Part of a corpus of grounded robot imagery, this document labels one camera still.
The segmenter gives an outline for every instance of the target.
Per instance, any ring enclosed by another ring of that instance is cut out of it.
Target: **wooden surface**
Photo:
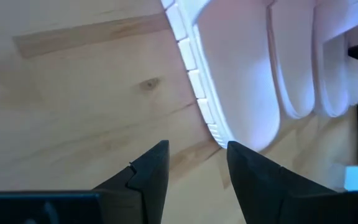
[[[170,29],[44,45],[53,52],[28,58],[13,41],[161,12],[159,0],[0,0],[0,190],[90,189],[169,139],[163,223],[244,223],[226,152],[204,125]],[[281,126],[262,153],[341,190],[356,158],[354,109]]]
[[[130,35],[142,35],[169,29],[165,13],[117,21],[100,22],[72,28],[50,30],[14,37],[14,42],[25,58],[58,50],[95,44]]]

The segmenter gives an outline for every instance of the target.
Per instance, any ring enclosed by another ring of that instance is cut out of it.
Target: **wood knot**
[[[161,80],[159,78],[151,78],[149,80],[143,81],[139,84],[140,89],[145,91],[153,90],[158,86],[158,84],[160,84],[160,81]]]

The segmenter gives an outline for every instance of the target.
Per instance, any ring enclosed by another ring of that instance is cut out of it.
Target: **wood grain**
[[[0,0],[0,36],[33,34],[161,12],[160,0]]]
[[[169,29],[165,13],[50,30],[13,37],[22,57],[29,58],[86,44]]]
[[[193,169],[220,151],[225,152],[224,149],[221,149],[220,146],[211,139],[195,144],[175,155],[171,155],[170,182],[175,183],[185,177]]]
[[[14,53],[0,56],[0,190],[90,189],[161,139],[172,155],[211,139],[170,30]]]

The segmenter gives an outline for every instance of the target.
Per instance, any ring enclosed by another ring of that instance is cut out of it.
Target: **light wood plank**
[[[200,142],[187,149],[171,155],[170,160],[170,182],[174,184],[186,177],[190,171],[207,161],[217,153],[226,152],[214,141]]]
[[[170,30],[0,60],[0,190],[90,189],[211,138]]]
[[[0,36],[12,37],[161,12],[160,0],[0,0]]]
[[[208,159],[185,178],[170,183],[162,223],[200,223],[223,193],[219,168]]]
[[[169,29],[165,13],[140,16],[14,37],[22,57],[29,58],[58,50],[95,44],[131,35]]]

